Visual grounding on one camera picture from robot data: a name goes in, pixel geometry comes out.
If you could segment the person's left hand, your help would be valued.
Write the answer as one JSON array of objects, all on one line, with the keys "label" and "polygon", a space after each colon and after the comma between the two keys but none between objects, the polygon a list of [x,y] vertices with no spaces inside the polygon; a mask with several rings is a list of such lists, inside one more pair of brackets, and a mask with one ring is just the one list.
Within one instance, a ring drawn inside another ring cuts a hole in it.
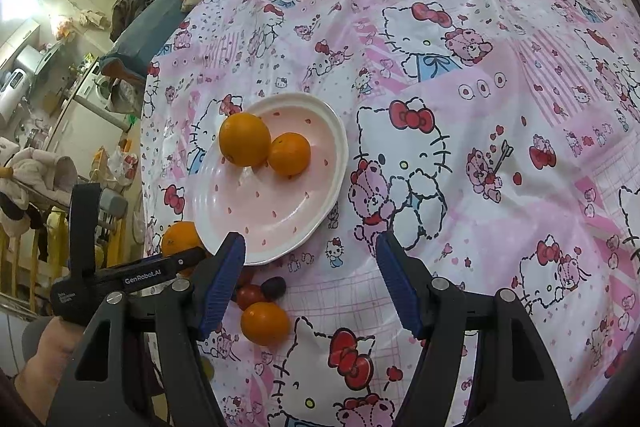
[{"label": "person's left hand", "polygon": [[47,421],[58,384],[70,358],[84,335],[84,329],[74,323],[49,317],[30,324],[25,334],[39,333],[35,354],[24,369],[14,378],[15,389],[35,418],[44,424]]}]

